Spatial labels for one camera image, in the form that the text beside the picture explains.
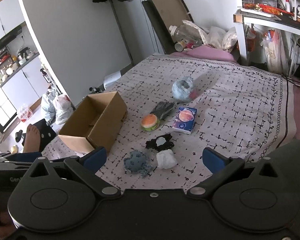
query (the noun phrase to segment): floor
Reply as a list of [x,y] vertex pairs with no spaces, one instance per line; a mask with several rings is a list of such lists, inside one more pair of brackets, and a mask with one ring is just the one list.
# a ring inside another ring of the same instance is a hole
[[[34,112],[33,112],[33,116],[25,123],[21,122],[12,132],[11,134],[6,138],[6,140],[4,142],[1,143],[0,145],[0,152],[5,153],[7,151],[11,151],[11,147],[13,145],[17,145],[19,148],[18,152],[22,152],[23,151],[23,146],[22,146],[22,142],[23,139],[20,142],[16,142],[15,141],[15,133],[23,130],[23,133],[26,132],[26,128],[28,127],[29,124],[35,124],[36,122],[40,121],[43,119],[43,116],[41,114],[41,108],[38,107]],[[52,128],[53,130],[57,133],[62,126],[60,125],[56,125],[53,124]]]

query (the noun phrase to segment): silver bolt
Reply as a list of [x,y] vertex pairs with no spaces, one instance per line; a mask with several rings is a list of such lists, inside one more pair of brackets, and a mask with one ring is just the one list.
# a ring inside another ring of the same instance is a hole
[[114,194],[117,193],[117,188],[115,188],[115,187],[105,187],[102,190],[102,193],[105,194],[105,195],[114,195]]
[[206,193],[206,190],[203,187],[193,187],[190,189],[190,193],[193,195],[203,195]]
[[155,193],[155,192],[153,192],[153,193],[150,194],[150,197],[158,197],[158,196],[159,196],[159,194]]

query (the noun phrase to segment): black crumpled wrapper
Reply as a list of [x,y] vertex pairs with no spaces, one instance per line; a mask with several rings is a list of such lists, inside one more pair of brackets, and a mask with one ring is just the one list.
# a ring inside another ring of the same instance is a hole
[[[159,139],[160,137],[165,138],[166,142],[160,146],[157,146],[157,139]],[[159,136],[155,139],[152,139],[151,141],[147,141],[145,143],[145,148],[146,149],[155,149],[158,152],[172,149],[174,147],[174,143],[170,142],[171,139],[172,139],[172,135],[170,133]]]
[[162,101],[157,104],[150,114],[155,114],[159,120],[163,120],[169,115],[174,106],[175,103]]

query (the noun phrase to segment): desk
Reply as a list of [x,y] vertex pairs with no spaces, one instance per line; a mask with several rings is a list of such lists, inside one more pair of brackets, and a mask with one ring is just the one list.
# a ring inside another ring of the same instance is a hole
[[[266,17],[262,17],[259,15],[254,15],[251,13],[245,13],[245,12],[242,12],[240,9],[237,10],[236,14],[234,14],[234,25],[235,25],[235,30],[238,35],[238,44],[239,44],[240,56],[242,59],[242,65],[247,66],[249,64],[249,53],[247,52],[246,35],[245,35],[245,31],[244,31],[245,24],[262,25],[262,26],[290,32],[290,33],[300,36],[300,23],[299,22],[295,22],[293,20],[287,21],[287,20],[284,20],[284,18],[282,18],[282,19],[283,19],[282,21],[274,20],[272,18],[266,18]],[[298,53],[298,48],[297,48],[296,44],[294,44],[293,51]],[[291,75],[294,58],[295,58],[295,55],[292,54],[291,55],[292,64],[290,66],[289,75]]]

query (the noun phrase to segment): blue plush toy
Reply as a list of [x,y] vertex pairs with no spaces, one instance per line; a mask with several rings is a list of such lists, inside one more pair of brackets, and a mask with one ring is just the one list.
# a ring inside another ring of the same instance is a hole
[[153,167],[148,164],[148,157],[138,151],[130,152],[130,157],[124,159],[124,167],[132,173],[140,173],[145,177],[152,171]]

